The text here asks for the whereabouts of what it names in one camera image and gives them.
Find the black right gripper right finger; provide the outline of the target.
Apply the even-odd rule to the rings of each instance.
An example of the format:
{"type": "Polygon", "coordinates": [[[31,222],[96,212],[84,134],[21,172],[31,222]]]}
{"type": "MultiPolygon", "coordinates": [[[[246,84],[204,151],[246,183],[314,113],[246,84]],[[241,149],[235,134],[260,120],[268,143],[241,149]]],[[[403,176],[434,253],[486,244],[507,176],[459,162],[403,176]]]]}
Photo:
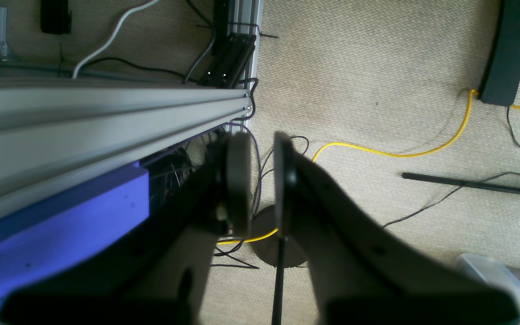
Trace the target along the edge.
{"type": "Polygon", "coordinates": [[[276,220],[308,262],[320,325],[517,325],[510,294],[421,254],[374,222],[284,132],[276,220]]]}

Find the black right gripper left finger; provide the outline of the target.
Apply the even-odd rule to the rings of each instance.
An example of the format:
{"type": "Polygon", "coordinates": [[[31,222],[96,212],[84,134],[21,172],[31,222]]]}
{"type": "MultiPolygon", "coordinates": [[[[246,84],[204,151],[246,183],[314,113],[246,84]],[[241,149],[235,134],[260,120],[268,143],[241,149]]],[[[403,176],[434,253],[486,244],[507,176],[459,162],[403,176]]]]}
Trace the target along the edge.
{"type": "Polygon", "coordinates": [[[103,251],[14,291],[5,325],[194,325],[217,241],[250,226],[251,136],[219,143],[159,211],[103,251]]]}

